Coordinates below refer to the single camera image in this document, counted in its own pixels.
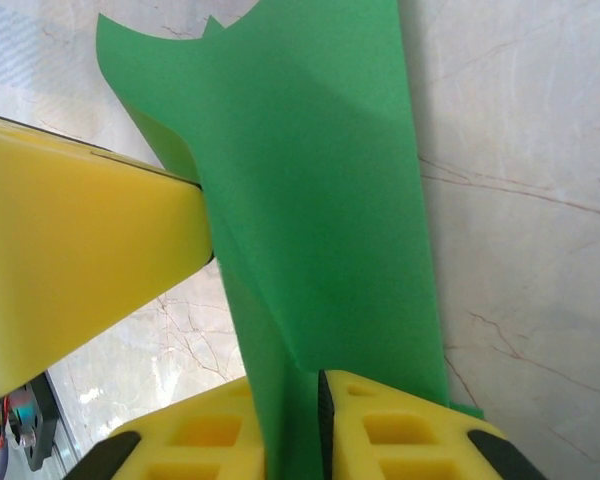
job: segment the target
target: white marble surface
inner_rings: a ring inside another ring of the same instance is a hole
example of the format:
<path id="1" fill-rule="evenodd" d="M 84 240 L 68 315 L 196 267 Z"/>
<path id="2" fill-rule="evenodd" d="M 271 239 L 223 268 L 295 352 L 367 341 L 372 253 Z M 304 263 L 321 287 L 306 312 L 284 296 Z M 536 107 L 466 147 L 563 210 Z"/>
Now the white marble surface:
<path id="1" fill-rule="evenodd" d="M 97 13 L 191 38 L 254 1 L 0 0 L 0 114 L 155 164 Z M 453 396 L 550 478 L 600 479 L 600 0 L 400 5 Z M 52 368 L 83 450 L 242 373 L 215 266 Z"/>

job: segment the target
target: green foam sheet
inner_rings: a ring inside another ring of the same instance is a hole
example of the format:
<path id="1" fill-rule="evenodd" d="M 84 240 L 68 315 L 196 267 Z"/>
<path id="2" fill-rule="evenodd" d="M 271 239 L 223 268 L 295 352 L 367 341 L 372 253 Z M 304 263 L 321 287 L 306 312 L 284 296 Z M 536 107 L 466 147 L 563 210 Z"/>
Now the green foam sheet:
<path id="1" fill-rule="evenodd" d="M 190 41 L 101 17 L 97 52 L 202 184 L 268 477 L 322 476 L 320 369 L 449 405 L 396 2 L 261 0 Z"/>

